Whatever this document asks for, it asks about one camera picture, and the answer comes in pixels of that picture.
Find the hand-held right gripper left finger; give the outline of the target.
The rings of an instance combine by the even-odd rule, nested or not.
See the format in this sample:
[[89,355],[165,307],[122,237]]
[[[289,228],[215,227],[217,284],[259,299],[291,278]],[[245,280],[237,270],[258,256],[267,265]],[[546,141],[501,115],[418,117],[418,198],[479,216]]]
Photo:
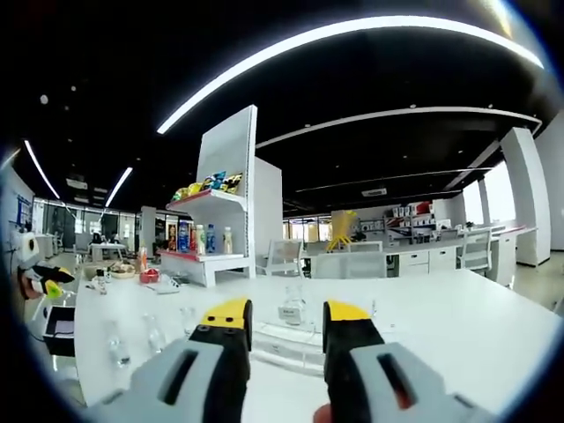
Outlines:
[[179,339],[131,375],[130,387],[101,399],[87,422],[240,422],[250,379],[252,301],[208,309]]

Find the person's left hand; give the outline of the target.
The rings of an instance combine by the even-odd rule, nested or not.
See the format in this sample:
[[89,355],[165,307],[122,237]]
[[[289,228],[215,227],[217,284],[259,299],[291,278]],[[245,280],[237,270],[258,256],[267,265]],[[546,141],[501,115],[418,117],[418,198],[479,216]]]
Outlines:
[[22,298],[27,301],[27,300],[35,300],[40,298],[43,295],[42,290],[40,291],[36,291],[33,288],[33,284],[32,284],[32,280],[25,277],[25,276],[21,276],[19,278],[19,290],[21,293]]

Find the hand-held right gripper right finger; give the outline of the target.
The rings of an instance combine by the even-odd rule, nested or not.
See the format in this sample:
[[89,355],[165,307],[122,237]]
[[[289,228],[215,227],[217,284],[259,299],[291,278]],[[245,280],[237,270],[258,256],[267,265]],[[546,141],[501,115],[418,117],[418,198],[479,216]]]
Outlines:
[[494,422],[399,343],[386,343],[365,310],[323,304],[323,377],[332,422]]

